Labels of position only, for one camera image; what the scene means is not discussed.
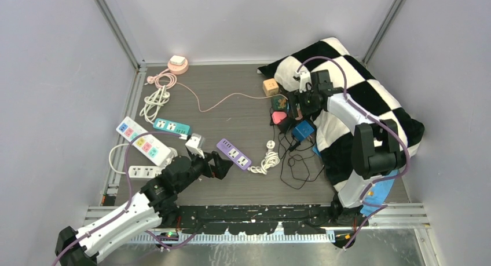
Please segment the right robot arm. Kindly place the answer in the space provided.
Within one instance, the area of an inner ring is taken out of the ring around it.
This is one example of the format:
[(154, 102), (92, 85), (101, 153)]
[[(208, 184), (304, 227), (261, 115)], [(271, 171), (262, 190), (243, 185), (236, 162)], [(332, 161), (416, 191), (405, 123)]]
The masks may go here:
[(288, 93), (292, 115), (329, 112), (343, 122), (353, 135), (352, 174), (331, 202), (331, 220), (346, 225), (366, 205), (366, 195), (376, 183), (391, 179), (392, 171), (405, 167), (410, 154), (398, 135), (392, 119), (381, 120), (370, 114), (348, 94), (346, 87), (335, 87), (329, 71), (297, 70), (293, 79), (297, 90)]

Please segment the orange small plug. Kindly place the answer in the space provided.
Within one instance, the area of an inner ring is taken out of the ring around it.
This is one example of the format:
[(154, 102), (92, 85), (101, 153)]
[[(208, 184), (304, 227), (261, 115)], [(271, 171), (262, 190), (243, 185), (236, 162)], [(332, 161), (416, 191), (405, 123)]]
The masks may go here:
[(296, 114), (295, 114), (294, 118), (295, 118), (296, 121), (302, 120), (303, 115), (302, 115), (302, 112), (301, 112), (300, 107), (297, 107), (296, 108)]

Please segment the blue cube socket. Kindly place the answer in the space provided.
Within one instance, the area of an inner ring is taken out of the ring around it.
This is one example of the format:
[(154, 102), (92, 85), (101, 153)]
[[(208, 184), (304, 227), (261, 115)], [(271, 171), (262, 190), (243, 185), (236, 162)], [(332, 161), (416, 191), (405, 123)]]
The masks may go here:
[(304, 120), (299, 122), (292, 130), (292, 136), (297, 141), (303, 141), (316, 131), (316, 127), (311, 121)]

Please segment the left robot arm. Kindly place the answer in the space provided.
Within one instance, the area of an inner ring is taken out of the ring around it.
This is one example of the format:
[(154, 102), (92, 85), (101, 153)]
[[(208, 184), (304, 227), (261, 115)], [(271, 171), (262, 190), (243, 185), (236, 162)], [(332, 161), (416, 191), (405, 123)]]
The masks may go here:
[(233, 165), (216, 151), (176, 156), (124, 205), (85, 227), (60, 231), (53, 265), (97, 265), (133, 237), (160, 225), (172, 227), (178, 194), (201, 176), (222, 180)]

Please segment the teal usb power strip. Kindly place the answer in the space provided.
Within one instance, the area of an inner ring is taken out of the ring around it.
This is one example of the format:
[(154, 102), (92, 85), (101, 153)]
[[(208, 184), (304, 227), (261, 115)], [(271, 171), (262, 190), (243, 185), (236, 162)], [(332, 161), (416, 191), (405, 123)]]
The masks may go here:
[(187, 136), (191, 133), (191, 127), (189, 125), (162, 118), (155, 119), (153, 128), (163, 132), (175, 133), (180, 136)]

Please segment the pink plug adapter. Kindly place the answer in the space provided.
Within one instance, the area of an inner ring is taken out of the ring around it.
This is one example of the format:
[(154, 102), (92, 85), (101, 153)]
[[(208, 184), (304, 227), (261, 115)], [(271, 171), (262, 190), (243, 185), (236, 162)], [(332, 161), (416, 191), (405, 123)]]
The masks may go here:
[(272, 123), (274, 125), (278, 125), (285, 118), (287, 118), (287, 113), (284, 112), (284, 111), (273, 111), (272, 114), (271, 114)]

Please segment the purple power strip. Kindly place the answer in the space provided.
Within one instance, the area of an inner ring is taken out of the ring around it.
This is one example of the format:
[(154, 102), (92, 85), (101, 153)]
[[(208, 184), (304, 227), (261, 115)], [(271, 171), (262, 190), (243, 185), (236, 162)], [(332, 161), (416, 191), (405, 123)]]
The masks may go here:
[(216, 146), (241, 170), (247, 170), (252, 165), (252, 160), (245, 156), (227, 139), (220, 140), (219, 142), (217, 142)]

